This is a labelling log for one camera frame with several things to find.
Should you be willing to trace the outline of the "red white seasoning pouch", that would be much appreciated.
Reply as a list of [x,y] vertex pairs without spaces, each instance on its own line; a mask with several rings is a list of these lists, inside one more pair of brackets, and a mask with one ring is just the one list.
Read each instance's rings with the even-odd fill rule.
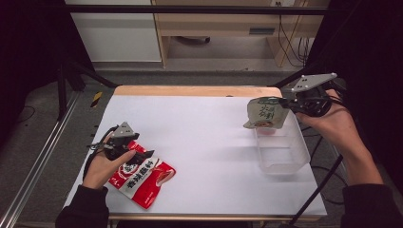
[[108,182],[143,209],[148,209],[162,185],[175,174],[176,170],[172,166],[151,156],[139,164],[121,165]]

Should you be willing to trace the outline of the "yellow black tape strip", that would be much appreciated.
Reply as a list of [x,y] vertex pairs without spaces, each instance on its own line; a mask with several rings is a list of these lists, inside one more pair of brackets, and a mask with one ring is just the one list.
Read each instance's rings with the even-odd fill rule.
[[92,100],[92,102],[91,102],[90,107],[96,107],[97,104],[99,103],[99,101],[100,101],[102,95],[103,95],[103,92],[102,92],[102,91],[97,92],[97,93],[94,95],[94,97],[93,97],[93,100]]

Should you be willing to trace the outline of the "light wooden desk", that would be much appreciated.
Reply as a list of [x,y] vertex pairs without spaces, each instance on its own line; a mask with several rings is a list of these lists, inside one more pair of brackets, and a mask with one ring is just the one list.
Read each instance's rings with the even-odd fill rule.
[[[151,0],[154,6],[226,6],[326,8],[330,0]],[[292,43],[298,37],[314,38],[321,15],[268,14],[182,14],[157,13],[159,35],[181,37],[247,37],[267,39],[278,67],[292,56]]]

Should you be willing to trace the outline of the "clear plastic container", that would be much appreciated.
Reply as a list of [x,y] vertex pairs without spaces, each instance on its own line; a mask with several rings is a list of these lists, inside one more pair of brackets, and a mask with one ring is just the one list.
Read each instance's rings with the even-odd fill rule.
[[260,169],[270,175],[289,175],[310,161],[296,116],[289,112],[283,127],[255,130]]

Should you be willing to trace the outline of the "black slanted pole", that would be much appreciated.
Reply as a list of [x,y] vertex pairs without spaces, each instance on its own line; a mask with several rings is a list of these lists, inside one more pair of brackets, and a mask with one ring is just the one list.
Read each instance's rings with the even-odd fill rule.
[[330,171],[326,174],[323,181],[317,186],[317,189],[313,192],[313,194],[305,201],[305,203],[301,206],[301,208],[298,210],[298,212],[292,217],[292,219],[289,221],[288,225],[295,227],[295,224],[297,223],[298,219],[302,216],[302,214],[305,212],[305,210],[308,208],[308,206],[313,202],[313,200],[319,195],[321,190],[324,188],[324,186],[327,184],[329,179],[332,177],[332,175],[335,173],[335,171],[338,169],[338,167],[342,163],[342,160],[343,160],[342,155],[339,155],[337,157],[335,163],[331,167]]

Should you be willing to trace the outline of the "white paper sheet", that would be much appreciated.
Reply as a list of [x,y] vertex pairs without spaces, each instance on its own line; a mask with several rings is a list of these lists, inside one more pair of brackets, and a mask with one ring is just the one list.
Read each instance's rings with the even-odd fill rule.
[[289,217],[301,206],[308,216],[325,215],[322,199],[309,199],[317,188],[309,165],[292,175],[260,169],[254,132],[243,126],[247,103],[239,97],[113,96],[96,135],[128,123],[140,144],[176,174],[147,210],[110,187],[111,218]]

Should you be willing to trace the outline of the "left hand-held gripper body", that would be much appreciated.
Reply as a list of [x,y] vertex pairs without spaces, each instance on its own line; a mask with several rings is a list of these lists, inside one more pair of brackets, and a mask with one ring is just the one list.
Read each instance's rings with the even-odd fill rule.
[[106,157],[114,161],[129,151],[128,145],[139,138],[140,134],[134,132],[127,122],[117,126],[104,145]]

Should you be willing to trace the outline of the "black horizontal frame bar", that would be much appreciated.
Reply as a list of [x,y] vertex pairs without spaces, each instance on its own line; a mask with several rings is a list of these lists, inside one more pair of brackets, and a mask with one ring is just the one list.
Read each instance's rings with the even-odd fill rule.
[[145,5],[65,5],[69,12],[81,13],[182,13],[182,14],[270,14],[325,15],[326,8],[226,7],[226,6],[145,6]]

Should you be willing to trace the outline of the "beige green seasoning pouch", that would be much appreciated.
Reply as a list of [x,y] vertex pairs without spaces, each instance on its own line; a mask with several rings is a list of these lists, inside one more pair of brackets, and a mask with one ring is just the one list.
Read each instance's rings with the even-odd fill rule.
[[259,97],[247,104],[248,121],[245,128],[275,128],[283,127],[289,109],[281,106],[279,97]]

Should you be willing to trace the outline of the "person's right hand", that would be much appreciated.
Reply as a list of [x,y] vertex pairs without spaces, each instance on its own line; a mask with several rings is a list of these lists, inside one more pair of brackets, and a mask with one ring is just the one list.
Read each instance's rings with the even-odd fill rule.
[[332,103],[330,110],[322,117],[315,118],[302,113],[297,113],[296,116],[319,132],[341,153],[363,146],[350,111],[340,104]]

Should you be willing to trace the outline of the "person's left hand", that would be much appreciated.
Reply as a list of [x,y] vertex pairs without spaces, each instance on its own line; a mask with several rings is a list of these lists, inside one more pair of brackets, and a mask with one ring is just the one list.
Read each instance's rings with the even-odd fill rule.
[[114,172],[135,155],[135,151],[128,151],[118,159],[111,161],[104,152],[96,153],[87,169],[82,185],[90,189],[102,189]]

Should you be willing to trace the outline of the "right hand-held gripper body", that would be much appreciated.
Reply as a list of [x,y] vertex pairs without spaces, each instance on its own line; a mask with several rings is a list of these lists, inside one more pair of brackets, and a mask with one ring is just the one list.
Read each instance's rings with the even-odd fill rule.
[[324,86],[336,77],[335,73],[302,75],[291,89],[295,95],[293,99],[295,103],[288,106],[295,106],[299,113],[310,117],[325,115],[332,106],[332,102]]

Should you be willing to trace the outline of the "white cabinet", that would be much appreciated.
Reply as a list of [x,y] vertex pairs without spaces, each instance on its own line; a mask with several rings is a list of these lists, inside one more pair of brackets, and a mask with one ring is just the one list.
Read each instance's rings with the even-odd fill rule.
[[152,13],[72,13],[92,62],[160,62]]

